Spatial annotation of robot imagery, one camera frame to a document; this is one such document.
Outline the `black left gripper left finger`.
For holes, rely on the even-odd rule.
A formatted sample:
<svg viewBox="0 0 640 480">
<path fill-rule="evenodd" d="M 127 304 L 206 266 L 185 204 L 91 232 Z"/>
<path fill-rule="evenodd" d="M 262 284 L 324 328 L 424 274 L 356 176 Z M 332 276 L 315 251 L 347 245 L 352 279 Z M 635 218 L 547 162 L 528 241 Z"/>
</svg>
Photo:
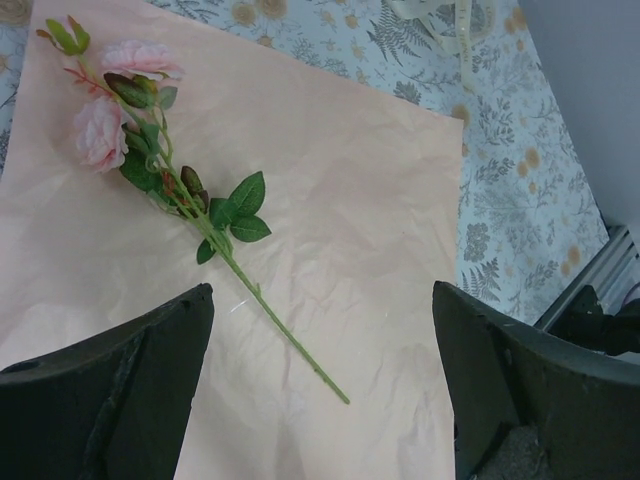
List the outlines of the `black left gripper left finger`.
<svg viewBox="0 0 640 480">
<path fill-rule="evenodd" d="M 2 478 L 173 478 L 213 318 L 203 283 L 3 369 Z"/>
</svg>

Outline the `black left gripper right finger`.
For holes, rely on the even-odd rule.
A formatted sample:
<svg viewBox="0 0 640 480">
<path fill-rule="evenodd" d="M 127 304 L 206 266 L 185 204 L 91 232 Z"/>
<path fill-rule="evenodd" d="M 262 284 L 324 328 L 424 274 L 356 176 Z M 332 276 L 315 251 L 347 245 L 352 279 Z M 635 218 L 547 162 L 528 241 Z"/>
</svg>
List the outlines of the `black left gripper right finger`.
<svg viewBox="0 0 640 480">
<path fill-rule="evenodd" d="M 556 479 L 639 476 L 639 368 L 514 320 L 436 282 L 433 318 L 469 479 L 531 426 Z"/>
</svg>

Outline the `pink wrapping paper sheet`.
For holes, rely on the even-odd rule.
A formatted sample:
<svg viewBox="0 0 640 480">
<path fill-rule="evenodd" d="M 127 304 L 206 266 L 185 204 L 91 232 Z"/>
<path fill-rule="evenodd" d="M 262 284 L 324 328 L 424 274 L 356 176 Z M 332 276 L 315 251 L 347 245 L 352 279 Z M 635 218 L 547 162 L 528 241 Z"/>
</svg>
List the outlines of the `pink wrapping paper sheet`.
<svg viewBox="0 0 640 480">
<path fill-rule="evenodd" d="M 79 163 L 86 90 L 31 36 L 1 178 L 1 362 L 68 346 L 209 283 L 215 318 L 180 479 L 451 479 L 432 291 L 454 279 L 461 121 L 141 1 L 37 1 L 91 50 L 165 44 L 184 69 L 174 161 L 225 197 L 262 172 L 270 235 L 234 256 L 322 381 L 200 235 Z"/>
</svg>

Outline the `pink fake rose stem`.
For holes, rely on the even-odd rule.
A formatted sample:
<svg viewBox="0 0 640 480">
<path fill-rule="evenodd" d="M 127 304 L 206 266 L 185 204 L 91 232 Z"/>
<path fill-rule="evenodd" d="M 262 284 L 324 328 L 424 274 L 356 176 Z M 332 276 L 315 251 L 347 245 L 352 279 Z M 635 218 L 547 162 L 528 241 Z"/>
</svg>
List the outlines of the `pink fake rose stem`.
<svg viewBox="0 0 640 480">
<path fill-rule="evenodd" d="M 65 72 L 91 97 L 74 118 L 82 163 L 99 173 L 118 171 L 166 214 L 193 226 L 202 236 L 197 263 L 220 257 L 319 378 L 348 404 L 346 393 L 284 325 L 234 257 L 234 240 L 255 243 L 271 234 L 259 216 L 266 198 L 263 173 L 245 177 L 228 197 L 213 198 L 194 168 L 175 166 L 166 114 L 184 71 L 170 49 L 153 41 L 122 40 L 103 47 L 93 66 L 91 36 L 72 16 L 48 18 L 36 34 L 72 60 Z"/>
</svg>

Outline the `cream ribbon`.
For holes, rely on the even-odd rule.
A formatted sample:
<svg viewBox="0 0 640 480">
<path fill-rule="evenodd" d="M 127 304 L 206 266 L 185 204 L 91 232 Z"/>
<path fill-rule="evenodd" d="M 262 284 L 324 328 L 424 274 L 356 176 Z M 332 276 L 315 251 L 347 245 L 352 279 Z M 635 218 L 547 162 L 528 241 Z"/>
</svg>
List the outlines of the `cream ribbon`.
<svg viewBox="0 0 640 480">
<path fill-rule="evenodd" d="M 472 48 L 485 39 L 493 30 L 496 8 L 494 1 L 387 1 L 389 7 L 402 20 L 418 20 L 441 50 L 450 56 L 457 55 L 461 82 L 465 90 L 474 92 L 472 71 Z M 472 31 L 473 5 L 484 14 L 482 28 Z M 453 33 L 444 35 L 433 24 L 439 8 L 453 7 Z"/>
</svg>

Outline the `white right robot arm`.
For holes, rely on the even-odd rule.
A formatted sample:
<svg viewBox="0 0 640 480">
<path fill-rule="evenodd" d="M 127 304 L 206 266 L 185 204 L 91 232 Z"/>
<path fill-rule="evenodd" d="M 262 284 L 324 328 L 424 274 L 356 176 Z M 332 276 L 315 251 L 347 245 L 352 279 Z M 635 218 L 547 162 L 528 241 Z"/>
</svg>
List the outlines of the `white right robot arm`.
<svg viewBox="0 0 640 480">
<path fill-rule="evenodd" d="M 617 357 L 639 353 L 639 290 L 636 283 L 615 314 L 604 312 L 595 289 L 584 286 L 549 329 L 549 333 L 582 348 Z"/>
</svg>

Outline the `floral patterned table mat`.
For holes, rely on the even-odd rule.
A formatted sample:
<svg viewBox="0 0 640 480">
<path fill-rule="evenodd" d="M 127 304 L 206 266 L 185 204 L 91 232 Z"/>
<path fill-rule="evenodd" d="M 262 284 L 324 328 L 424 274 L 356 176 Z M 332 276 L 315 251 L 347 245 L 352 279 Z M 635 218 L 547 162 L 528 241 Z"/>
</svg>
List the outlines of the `floral patterned table mat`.
<svg viewBox="0 0 640 480">
<path fill-rule="evenodd" d="M 161 8 L 463 124 L 456 281 L 535 322 L 608 239 L 516 1 L 476 1 L 471 72 L 384 1 L 164 1 Z"/>
</svg>

